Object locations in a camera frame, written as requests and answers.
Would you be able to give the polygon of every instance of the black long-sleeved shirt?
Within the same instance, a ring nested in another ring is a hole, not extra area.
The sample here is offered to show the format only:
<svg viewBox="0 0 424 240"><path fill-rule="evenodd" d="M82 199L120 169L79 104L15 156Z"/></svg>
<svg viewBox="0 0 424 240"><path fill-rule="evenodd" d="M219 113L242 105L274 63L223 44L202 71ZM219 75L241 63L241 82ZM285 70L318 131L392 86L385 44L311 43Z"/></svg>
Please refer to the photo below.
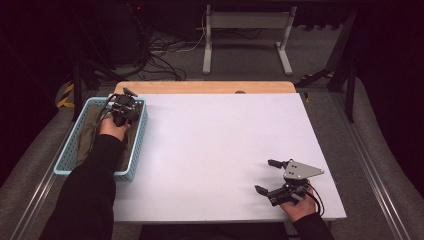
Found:
<svg viewBox="0 0 424 240"><path fill-rule="evenodd" d="M123 144L99 135L93 150L62 186L40 239L111 239L116 183L113 177ZM333 240L321 217L305 216L293 223L302 240Z"/></svg>

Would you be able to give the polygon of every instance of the light blue plastic basket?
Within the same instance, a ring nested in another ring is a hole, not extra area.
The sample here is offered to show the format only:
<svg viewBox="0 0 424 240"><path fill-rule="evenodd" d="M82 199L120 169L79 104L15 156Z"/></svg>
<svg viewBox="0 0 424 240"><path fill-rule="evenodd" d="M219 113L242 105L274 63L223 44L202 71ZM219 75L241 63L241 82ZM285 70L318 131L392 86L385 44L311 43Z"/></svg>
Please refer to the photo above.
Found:
<svg viewBox="0 0 424 240"><path fill-rule="evenodd" d="M137 168L138 157L140 154L141 143L143 142L144 130L147 123L146 100L143 98L134 98L136 103L143 103L143 110L140 116L140 122L137 127L134 146L131 151L128 168L125 171L116 171L114 176L116 181L132 181L134 179L135 170ZM84 124L85 116L87 115L88 107L92 104L103 106L107 101L104 97L93 97L87 100L80 116L77 119L72 131L65 143L65 146L59 156L59 159L54 167L54 172L58 175L69 175L75 168L77 163L77 147L78 135L81 132Z"/></svg>

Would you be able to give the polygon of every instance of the white table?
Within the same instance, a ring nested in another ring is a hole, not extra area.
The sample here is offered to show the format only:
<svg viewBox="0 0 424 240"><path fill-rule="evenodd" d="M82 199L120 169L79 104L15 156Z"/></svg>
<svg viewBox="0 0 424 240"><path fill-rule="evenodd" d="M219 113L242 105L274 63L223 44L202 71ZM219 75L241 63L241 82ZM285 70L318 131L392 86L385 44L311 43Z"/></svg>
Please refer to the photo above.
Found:
<svg viewBox="0 0 424 240"><path fill-rule="evenodd" d="M254 188L284 183L270 158L324 169L310 179L324 218L346 217L299 94L140 96L149 119L134 181L117 183L115 221L286 221Z"/></svg>

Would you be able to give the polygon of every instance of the gray floor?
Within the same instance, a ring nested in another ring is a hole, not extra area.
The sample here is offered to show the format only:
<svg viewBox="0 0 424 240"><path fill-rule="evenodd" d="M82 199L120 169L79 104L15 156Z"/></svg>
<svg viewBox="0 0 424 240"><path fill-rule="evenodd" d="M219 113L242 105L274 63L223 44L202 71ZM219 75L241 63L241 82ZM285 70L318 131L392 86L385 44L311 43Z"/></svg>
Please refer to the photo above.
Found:
<svg viewBox="0 0 424 240"><path fill-rule="evenodd" d="M263 31L255 40L220 34L214 39L212 73L208 76L201 74L201 47L190 52L168 53L164 58L174 67L185 69L188 80L298 82L302 75L317 72L325 66L338 33L338 30L330 28L310 32L294 28L287 46L294 71L291 77L284 75L274 47L275 39L282 37L281 32L276 31ZM166 79L168 76L141 73L132 79ZM355 124L350 124L340 111L343 91L328 93L323 88L326 82L323 80L298 91L302 96L302 91L309 92L311 102L304 101L305 108L347 212L346 219L332 224L335 238L424 239L424 201L388 149L363 85L358 80ZM105 96L113 89L113 85L105 83L95 94ZM66 137L72 114L71 109L60 109L0 189L1 239L9 239L17 226L17 233L23 233L21 239L38 238L64 181L63 177L52 175L48 169ZM44 185L39 183L49 179L54 179L54 183L48 185L45 192L40 192L38 187ZM40 196L40 202L32 201L34 193ZM41 207L28 213L26 207L29 203ZM20 222L24 213L32 220L28 226ZM117 223L113 239L138 239L140 229L140 225ZM13 239L19 239L17 233Z"/></svg>

